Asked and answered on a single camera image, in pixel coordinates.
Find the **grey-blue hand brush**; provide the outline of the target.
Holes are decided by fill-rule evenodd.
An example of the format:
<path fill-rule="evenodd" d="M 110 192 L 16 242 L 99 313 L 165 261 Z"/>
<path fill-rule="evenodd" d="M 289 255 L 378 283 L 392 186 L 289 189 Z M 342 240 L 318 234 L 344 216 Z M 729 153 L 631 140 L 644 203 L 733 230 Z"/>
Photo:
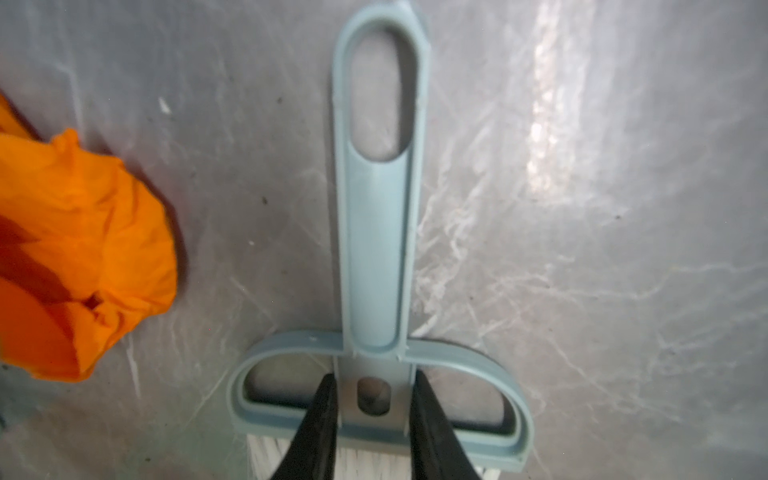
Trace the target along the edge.
<path fill-rule="evenodd" d="M 410 138 L 385 162 L 365 157 L 352 139 L 349 70 L 358 45 L 377 30 L 398 35 L 415 64 Z M 335 376 L 339 401 L 334 479 L 412 479 L 411 396 L 416 371 L 426 375 L 430 368 L 471 375 L 502 397 L 503 430 L 461 428 L 448 419 L 480 479 L 522 472 L 532 452 L 534 420 L 521 387 L 504 367 L 469 348 L 408 335 L 430 54 L 425 20 L 407 1 L 362 8 L 338 36 L 331 100 L 342 328 L 273 335 L 234 368 L 228 412 L 234 428 L 248 438 L 251 464 L 261 479 L 271 479 L 312 401 L 301 408 L 247 397 L 252 369 L 282 355 L 331 361 L 325 375 Z"/>

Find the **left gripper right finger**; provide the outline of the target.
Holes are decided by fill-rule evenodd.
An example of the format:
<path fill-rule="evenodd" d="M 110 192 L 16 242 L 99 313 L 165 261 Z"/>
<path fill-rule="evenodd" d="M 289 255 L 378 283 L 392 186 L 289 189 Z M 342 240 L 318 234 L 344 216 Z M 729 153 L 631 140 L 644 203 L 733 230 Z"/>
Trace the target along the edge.
<path fill-rule="evenodd" d="M 421 370 L 415 373 L 409 434 L 412 479 L 480 479 Z"/>

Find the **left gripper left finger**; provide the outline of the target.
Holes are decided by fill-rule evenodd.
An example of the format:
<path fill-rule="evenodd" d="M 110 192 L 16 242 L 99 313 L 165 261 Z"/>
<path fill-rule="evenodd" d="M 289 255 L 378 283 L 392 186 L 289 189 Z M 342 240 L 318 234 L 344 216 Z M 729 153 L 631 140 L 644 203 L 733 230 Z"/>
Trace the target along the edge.
<path fill-rule="evenodd" d="M 337 380 L 327 374 L 271 480 L 334 479 L 338 410 Z"/>

